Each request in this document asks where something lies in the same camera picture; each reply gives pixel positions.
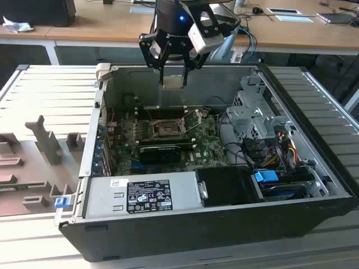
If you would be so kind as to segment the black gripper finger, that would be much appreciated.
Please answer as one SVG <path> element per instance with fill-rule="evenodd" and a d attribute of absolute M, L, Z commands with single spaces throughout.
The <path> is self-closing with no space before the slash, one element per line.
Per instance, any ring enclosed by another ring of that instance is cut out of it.
<path fill-rule="evenodd" d="M 170 40 L 166 32 L 140 34 L 139 47 L 149 68 L 160 72 L 159 84 L 163 84 L 164 66 L 170 55 Z"/>
<path fill-rule="evenodd" d="M 183 55 L 184 68 L 182 72 L 182 85 L 187 85 L 187 78 L 190 71 L 201 69 L 206 62 L 209 53 L 198 54 L 195 58 L 191 58 L 189 53 Z"/>

